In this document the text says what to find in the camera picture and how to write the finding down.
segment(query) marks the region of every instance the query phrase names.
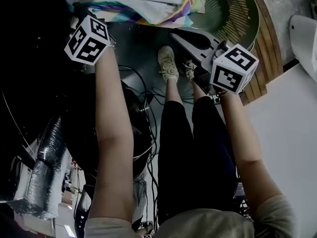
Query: colorful cloth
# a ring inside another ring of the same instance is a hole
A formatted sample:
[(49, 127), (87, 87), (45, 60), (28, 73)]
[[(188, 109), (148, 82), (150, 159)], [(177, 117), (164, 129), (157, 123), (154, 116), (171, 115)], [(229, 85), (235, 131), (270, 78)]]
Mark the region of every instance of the colorful cloth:
[(166, 28), (189, 27), (190, 13), (204, 13), (204, 0), (66, 0), (80, 2), (106, 22), (133, 22)]

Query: shirt sleeve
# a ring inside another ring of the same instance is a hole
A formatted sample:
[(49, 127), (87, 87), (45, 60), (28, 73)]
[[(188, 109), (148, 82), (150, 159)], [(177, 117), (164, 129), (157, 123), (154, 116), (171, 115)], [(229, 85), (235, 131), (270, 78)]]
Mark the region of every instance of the shirt sleeve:
[(274, 196), (260, 205), (254, 221), (256, 237), (297, 237), (296, 217), (285, 196)]
[(126, 220), (92, 218), (85, 225), (85, 238), (140, 238)]

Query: white cube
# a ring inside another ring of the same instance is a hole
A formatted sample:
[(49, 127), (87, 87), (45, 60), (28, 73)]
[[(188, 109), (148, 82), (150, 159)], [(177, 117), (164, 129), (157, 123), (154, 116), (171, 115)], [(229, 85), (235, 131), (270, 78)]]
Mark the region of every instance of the white cube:
[(88, 15), (64, 50), (73, 61), (95, 65), (108, 46), (110, 39), (106, 25)]
[(238, 94), (251, 80), (259, 59), (237, 44), (213, 61), (210, 84)]

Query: person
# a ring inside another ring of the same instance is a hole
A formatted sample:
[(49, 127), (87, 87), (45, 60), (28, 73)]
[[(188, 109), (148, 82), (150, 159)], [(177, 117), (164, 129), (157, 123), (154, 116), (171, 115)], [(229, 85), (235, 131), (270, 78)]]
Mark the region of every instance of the person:
[[(177, 90), (178, 70), (171, 47), (158, 52), (166, 81), (158, 155), (156, 238), (294, 237), (292, 207), (265, 169), (256, 132), (239, 96), (220, 93), (226, 126), (210, 97), (193, 81), (193, 133)], [(87, 238), (134, 238), (133, 134), (114, 50), (96, 64), (96, 131), (99, 166), (85, 226)], [(237, 178), (243, 183), (252, 220), (231, 211)]]

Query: white sneaker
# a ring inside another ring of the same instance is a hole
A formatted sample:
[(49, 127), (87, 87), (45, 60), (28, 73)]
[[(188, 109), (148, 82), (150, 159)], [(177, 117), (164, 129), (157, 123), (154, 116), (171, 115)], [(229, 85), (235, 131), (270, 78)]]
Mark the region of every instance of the white sneaker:
[(190, 82), (192, 82), (194, 78), (194, 70), (196, 69), (197, 65), (195, 65), (192, 60), (186, 60), (183, 65), (186, 69), (186, 77)]
[(170, 46), (164, 46), (158, 51), (158, 61), (161, 67), (160, 73), (165, 82), (169, 78), (174, 78), (177, 82), (179, 74), (175, 64), (175, 55)]

